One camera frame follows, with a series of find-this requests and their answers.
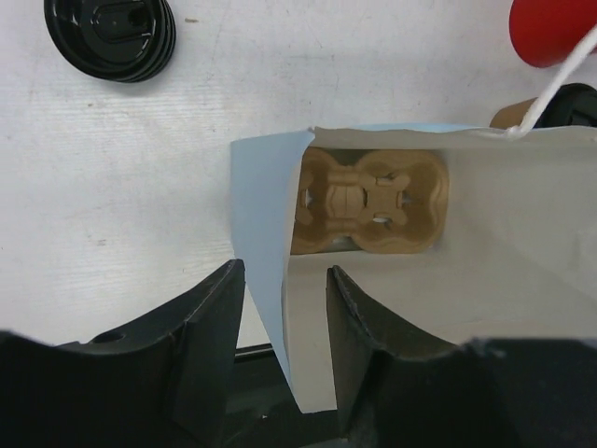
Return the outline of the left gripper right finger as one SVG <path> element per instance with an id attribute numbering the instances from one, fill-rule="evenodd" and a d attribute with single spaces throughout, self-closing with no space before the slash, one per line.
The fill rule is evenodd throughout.
<path id="1" fill-rule="evenodd" d="M 341 267 L 326 274 L 341 435 L 353 447 L 464 447 L 456 372 L 466 350 L 389 311 Z"/>

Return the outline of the single brown pulp carrier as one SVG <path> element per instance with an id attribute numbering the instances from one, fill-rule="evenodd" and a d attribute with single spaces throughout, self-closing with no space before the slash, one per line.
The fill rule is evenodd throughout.
<path id="1" fill-rule="evenodd" d="M 429 150 L 308 147 L 298 181 L 291 252 L 326 252 L 341 238 L 374 254 L 417 254 L 445 227 L 444 161 Z"/>

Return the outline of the single black cup lid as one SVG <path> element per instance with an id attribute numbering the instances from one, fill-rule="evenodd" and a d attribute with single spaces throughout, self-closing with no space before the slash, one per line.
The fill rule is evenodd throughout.
<path id="1" fill-rule="evenodd" d="M 597 92 L 582 83 L 561 86 L 535 124 L 536 129 L 566 126 L 595 128 Z"/>

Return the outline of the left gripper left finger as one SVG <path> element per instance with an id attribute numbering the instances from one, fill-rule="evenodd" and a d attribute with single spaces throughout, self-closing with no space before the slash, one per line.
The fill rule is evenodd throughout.
<path id="1" fill-rule="evenodd" d="M 239 259 L 90 343 L 59 350 L 68 416 L 92 447 L 217 447 L 245 286 Z"/>

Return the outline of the single brown paper cup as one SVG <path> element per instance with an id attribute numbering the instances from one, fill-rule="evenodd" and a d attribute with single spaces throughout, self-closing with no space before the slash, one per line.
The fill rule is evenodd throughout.
<path id="1" fill-rule="evenodd" d="M 531 124 L 531 128 L 533 128 L 543 113 L 542 109 L 534 107 L 535 101 L 536 98 L 531 98 L 501 108 L 492 118 L 490 127 L 506 130 L 527 123 Z"/>

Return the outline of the blue paper bag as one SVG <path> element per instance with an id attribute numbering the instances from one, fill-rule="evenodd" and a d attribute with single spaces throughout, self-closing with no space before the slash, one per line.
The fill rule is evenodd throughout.
<path id="1" fill-rule="evenodd" d="M 326 272 L 451 342 L 596 333 L 596 130 L 543 128 L 588 33 L 499 128 L 311 128 L 235 141 L 231 237 L 299 408 L 337 406 Z"/>

